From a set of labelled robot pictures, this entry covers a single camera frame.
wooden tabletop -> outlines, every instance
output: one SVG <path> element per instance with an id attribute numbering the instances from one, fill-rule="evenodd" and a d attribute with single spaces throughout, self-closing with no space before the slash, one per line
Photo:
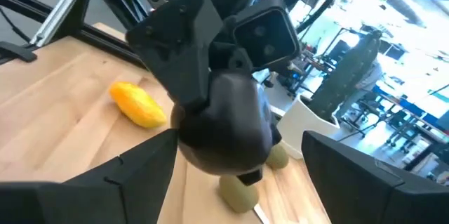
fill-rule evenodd
<path id="1" fill-rule="evenodd" d="M 0 180 L 63 182 L 169 127 L 136 126 L 107 92 L 115 81 L 136 83 L 169 115 L 173 103 L 149 72 L 72 37 L 35 52 L 34 62 L 0 66 Z M 178 153 L 159 223 L 260 223 L 253 212 L 233 213 L 217 184 Z M 271 223 L 330 222 L 303 161 L 291 159 L 281 171 L 265 167 L 257 188 Z"/>

yellow mango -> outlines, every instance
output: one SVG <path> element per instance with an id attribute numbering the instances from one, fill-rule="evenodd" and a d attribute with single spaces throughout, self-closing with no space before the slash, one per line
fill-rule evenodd
<path id="1" fill-rule="evenodd" d="M 148 93 L 128 82 L 113 83 L 109 94 L 120 110 L 134 123 L 147 129 L 162 126 L 167 117 Z"/>

